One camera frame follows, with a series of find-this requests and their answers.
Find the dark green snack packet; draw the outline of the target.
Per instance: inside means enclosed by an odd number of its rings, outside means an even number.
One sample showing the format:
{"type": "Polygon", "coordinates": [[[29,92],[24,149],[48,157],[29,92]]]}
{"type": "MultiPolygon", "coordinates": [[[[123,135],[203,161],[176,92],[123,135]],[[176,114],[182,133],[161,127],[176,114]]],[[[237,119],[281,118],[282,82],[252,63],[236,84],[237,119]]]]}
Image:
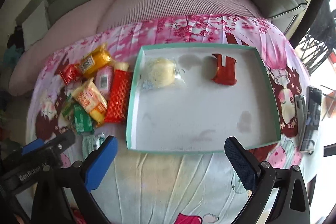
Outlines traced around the dark green snack packet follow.
{"type": "Polygon", "coordinates": [[[77,134],[82,135],[94,133],[95,129],[93,126],[92,118],[78,103],[73,106],[73,117],[74,127],[77,134]]]}

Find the cream yellow pastry packet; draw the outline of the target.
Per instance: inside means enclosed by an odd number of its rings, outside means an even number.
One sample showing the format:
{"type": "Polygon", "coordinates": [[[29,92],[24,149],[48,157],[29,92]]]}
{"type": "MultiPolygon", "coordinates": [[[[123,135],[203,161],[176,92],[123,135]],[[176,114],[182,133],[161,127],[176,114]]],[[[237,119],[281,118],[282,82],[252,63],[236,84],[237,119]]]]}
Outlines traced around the cream yellow pastry packet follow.
{"type": "Polygon", "coordinates": [[[100,93],[94,78],[88,79],[72,92],[72,97],[83,107],[98,126],[104,123],[107,101],[100,93]]]}

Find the small red snack packet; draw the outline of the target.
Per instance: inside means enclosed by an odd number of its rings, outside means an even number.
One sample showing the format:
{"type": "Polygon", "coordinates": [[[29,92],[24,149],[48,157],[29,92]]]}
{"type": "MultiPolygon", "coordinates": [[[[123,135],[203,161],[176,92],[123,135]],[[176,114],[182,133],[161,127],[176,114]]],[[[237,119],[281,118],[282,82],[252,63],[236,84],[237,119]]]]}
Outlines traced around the small red snack packet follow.
{"type": "Polygon", "coordinates": [[[81,70],[77,64],[68,64],[59,74],[66,85],[69,85],[71,82],[76,82],[82,77],[81,70]]]}

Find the large red patterned packet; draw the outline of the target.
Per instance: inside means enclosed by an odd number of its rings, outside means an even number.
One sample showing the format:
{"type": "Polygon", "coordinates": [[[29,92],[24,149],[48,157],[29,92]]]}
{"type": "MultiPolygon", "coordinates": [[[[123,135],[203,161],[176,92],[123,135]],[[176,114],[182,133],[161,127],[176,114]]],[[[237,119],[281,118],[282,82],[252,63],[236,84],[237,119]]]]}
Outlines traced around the large red patterned packet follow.
{"type": "Polygon", "coordinates": [[[110,91],[105,123],[126,122],[133,73],[116,69],[110,91]]]}

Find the pink barcode snack packet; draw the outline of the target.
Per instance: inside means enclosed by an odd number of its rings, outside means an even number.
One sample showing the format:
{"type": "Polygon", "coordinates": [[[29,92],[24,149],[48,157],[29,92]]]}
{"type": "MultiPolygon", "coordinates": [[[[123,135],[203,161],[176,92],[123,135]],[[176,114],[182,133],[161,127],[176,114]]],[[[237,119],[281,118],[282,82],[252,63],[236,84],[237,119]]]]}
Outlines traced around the pink barcode snack packet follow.
{"type": "Polygon", "coordinates": [[[102,67],[100,70],[98,70],[94,82],[99,92],[107,101],[109,100],[110,97],[113,74],[114,74],[113,67],[110,65],[106,65],[102,67]]]}

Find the yellow orange bread packet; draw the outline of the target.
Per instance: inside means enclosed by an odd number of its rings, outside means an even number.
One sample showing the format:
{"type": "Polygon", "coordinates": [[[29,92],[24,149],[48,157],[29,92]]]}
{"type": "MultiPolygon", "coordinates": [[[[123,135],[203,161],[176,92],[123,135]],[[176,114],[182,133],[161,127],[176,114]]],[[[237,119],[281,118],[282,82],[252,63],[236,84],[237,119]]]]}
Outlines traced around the yellow orange bread packet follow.
{"type": "Polygon", "coordinates": [[[107,43],[98,46],[79,62],[79,69],[86,79],[92,77],[102,67],[113,64],[114,60],[107,51],[107,43]]]}

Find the pale jelly cup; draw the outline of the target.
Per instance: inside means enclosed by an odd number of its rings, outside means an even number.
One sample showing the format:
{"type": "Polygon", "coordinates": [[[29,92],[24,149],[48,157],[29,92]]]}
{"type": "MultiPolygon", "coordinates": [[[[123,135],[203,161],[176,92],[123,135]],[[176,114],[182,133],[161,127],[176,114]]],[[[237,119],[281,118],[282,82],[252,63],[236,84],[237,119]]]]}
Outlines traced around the pale jelly cup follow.
{"type": "Polygon", "coordinates": [[[115,62],[113,65],[114,71],[119,70],[119,71],[124,71],[127,72],[129,70],[129,63],[127,62],[115,62]]]}

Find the small green white packet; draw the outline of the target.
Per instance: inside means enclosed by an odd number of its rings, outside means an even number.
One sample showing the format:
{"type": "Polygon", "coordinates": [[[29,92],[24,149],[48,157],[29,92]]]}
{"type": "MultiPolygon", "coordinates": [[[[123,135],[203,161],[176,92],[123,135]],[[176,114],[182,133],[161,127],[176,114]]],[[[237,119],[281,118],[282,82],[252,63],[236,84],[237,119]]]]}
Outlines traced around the small green white packet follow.
{"type": "Polygon", "coordinates": [[[64,119],[71,121],[74,117],[74,104],[75,100],[73,96],[70,94],[66,100],[64,101],[64,104],[62,106],[61,114],[64,119]]]}

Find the green silver barcode packet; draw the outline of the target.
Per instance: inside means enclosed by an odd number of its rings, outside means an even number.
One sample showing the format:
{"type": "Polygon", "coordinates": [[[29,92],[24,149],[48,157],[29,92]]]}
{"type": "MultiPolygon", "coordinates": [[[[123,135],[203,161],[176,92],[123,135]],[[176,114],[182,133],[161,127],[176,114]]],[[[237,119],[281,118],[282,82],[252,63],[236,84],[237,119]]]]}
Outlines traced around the green silver barcode packet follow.
{"type": "Polygon", "coordinates": [[[105,140],[105,135],[100,133],[98,135],[85,135],[82,140],[82,155],[85,160],[89,154],[100,148],[105,140]]]}

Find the grey remote control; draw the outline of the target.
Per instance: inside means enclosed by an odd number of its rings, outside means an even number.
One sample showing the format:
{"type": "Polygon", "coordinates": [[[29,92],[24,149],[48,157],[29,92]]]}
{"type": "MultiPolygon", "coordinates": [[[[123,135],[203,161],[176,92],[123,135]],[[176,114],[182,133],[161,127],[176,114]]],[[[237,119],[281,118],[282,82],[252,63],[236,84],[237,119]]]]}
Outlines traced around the grey remote control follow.
{"type": "Polygon", "coordinates": [[[305,123],[306,123],[306,97],[302,94],[295,95],[295,110],[297,114],[297,125],[299,135],[299,146],[302,145],[305,123]]]}

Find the clear-wrapped pale round cake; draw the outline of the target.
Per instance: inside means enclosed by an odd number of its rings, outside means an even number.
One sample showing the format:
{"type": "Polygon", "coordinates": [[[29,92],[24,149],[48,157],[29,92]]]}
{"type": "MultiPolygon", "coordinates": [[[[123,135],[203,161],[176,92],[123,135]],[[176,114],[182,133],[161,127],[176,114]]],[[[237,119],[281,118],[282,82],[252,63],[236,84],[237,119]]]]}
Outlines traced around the clear-wrapped pale round cake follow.
{"type": "Polygon", "coordinates": [[[174,59],[156,57],[145,61],[140,70],[139,86],[143,90],[184,88],[186,82],[174,59]]]}

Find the dark red wrapped snack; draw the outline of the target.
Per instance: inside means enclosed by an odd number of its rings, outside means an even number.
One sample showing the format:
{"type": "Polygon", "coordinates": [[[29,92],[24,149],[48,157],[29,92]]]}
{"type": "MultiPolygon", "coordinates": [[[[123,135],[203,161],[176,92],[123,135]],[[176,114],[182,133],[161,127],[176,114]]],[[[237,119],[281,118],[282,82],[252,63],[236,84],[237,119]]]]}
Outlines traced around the dark red wrapped snack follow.
{"type": "Polygon", "coordinates": [[[234,86],[237,83],[235,77],[235,64],[236,60],[233,57],[226,56],[225,64],[222,64],[223,56],[218,53],[214,53],[213,57],[217,60],[217,71],[212,78],[213,82],[221,85],[234,86]]]}

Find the teal-rimmed white tray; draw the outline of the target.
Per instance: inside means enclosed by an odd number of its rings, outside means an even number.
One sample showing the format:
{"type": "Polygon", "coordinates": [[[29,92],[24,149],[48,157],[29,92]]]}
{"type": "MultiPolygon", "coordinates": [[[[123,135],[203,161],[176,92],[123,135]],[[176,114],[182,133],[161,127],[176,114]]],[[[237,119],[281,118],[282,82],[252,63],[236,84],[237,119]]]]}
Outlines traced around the teal-rimmed white tray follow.
{"type": "Polygon", "coordinates": [[[174,43],[143,46],[135,63],[126,123],[126,143],[147,153],[216,153],[234,136],[247,149],[281,139],[272,85],[254,47],[174,43]],[[236,60],[234,86],[213,82],[214,53],[236,60]],[[140,70],[149,58],[174,59],[184,88],[143,90],[140,70]]]}

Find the black metal rack outside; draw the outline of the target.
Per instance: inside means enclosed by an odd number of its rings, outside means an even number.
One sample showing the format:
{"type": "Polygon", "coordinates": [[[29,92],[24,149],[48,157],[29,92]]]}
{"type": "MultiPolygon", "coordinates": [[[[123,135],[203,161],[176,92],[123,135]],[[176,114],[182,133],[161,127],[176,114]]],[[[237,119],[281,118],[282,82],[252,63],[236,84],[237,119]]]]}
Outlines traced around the black metal rack outside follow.
{"type": "Polygon", "coordinates": [[[335,0],[323,0],[298,47],[300,60],[311,76],[335,50],[335,0]]]}

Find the pink ribbed seat cover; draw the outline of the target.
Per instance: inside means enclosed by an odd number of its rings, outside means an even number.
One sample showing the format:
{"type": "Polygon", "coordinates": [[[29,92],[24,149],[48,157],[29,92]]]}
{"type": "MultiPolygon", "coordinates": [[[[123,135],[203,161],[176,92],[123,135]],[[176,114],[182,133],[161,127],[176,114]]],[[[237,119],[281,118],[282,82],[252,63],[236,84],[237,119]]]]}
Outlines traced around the pink ribbed seat cover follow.
{"type": "Polygon", "coordinates": [[[262,16],[250,0],[91,0],[63,15],[23,54],[8,91],[12,96],[31,91],[47,57],[82,38],[130,23],[191,14],[262,16]]]}

